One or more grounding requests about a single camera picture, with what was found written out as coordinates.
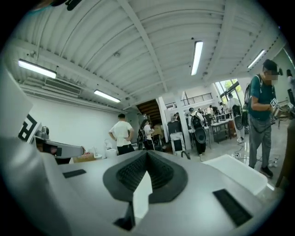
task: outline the ceiling light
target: ceiling light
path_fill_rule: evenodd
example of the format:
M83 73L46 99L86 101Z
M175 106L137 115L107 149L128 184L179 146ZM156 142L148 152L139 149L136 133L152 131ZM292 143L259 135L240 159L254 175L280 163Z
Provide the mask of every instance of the ceiling light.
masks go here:
M31 63L31 62L20 59L20 60L18 60L18 65L20 67L23 67L25 69L37 72L39 74L42 74L42 75L45 75L45 76L48 76L48 77L51 77L53 79L56 78L56 72L55 71L46 69L45 67L39 66L37 64L34 64L34 63Z
M105 93L103 93L103 92L101 92L101 91L99 91L99 90L95 90L95 91L94 91L94 94L96 94L96 95L98 95L98 96L101 96L101 97L103 97L103 98L106 98L106 99L108 99L108 100L114 101L114 102L120 102L119 99L114 98L114 97L112 97L112 96L110 96L110 95L107 95L107 94L105 94Z
M265 50L262 50L258 56L254 59L254 61L252 61L252 63L250 65L248 65L248 69L254 65L254 63L262 56L262 54L265 52Z
M194 53L194 61L193 61L193 68L192 68L192 74L191 74L193 76L197 73L197 70L198 70L202 48L203 48L203 42L201 41L195 42L195 53Z

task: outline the gray floor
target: gray floor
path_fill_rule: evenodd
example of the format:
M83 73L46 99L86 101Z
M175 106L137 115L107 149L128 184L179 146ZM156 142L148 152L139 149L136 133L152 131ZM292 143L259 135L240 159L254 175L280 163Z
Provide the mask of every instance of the gray floor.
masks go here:
M268 179L268 183L273 187L274 190L267 188L263 193L262 201L265 203L269 203L283 194L281 189L275 188L275 184L279 177L283 160L285 157L285 150L287 145L287 127L289 125L289 121L281 121L280 127L278 128L278 121L274 125L272 125L271 131L271 154L270 161L277 159L277 167L272 167L270 170L273 172L273 178ZM261 146L257 150L257 160L261 158L262 149ZM249 165L249 140L248 135L245 136L245 142L243 144L238 144L236 138L232 138L219 142L217 144L213 141L213 137L211 137L211 148L207 144L205 153L200 157L196 149L194 148L190 152L190 157L193 161L206 161L210 159L214 159L218 156L229 154L231 156L238 155L237 159L243 162L246 165ZM257 161L255 169L259 171L261 168L261 161Z

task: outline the balcony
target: balcony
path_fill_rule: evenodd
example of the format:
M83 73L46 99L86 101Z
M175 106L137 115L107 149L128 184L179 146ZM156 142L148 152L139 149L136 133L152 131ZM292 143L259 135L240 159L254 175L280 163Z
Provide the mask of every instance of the balcony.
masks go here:
M201 102L204 102L204 101L210 101L212 99L213 99L213 97L212 97L211 93L208 93L208 94L203 94L203 95L188 98L188 99L183 99L183 100L181 100L181 105L182 106L188 106L188 105L192 105L192 104L195 104L195 103L201 103ZM166 108L168 110L177 108L176 102L165 104L165 106L166 106Z

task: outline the white plastic tray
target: white plastic tray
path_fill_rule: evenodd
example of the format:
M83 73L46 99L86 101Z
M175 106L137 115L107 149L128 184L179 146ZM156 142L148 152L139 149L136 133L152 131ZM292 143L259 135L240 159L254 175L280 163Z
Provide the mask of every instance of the white plastic tray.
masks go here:
M263 174L229 155L223 155L203 163L218 169L255 196L258 196L266 188L267 178Z

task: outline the teal polo shirt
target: teal polo shirt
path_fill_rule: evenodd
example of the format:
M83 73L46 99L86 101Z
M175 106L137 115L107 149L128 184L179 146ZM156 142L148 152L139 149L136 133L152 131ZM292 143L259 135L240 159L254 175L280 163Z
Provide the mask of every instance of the teal polo shirt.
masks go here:
M260 104L270 104L272 99L276 98L276 93L272 85L266 85L262 82L260 86L260 80L255 76L251 81L250 96L258 98ZM270 117L271 111L253 111L251 102L252 99L249 101L249 114L255 119L266 121Z

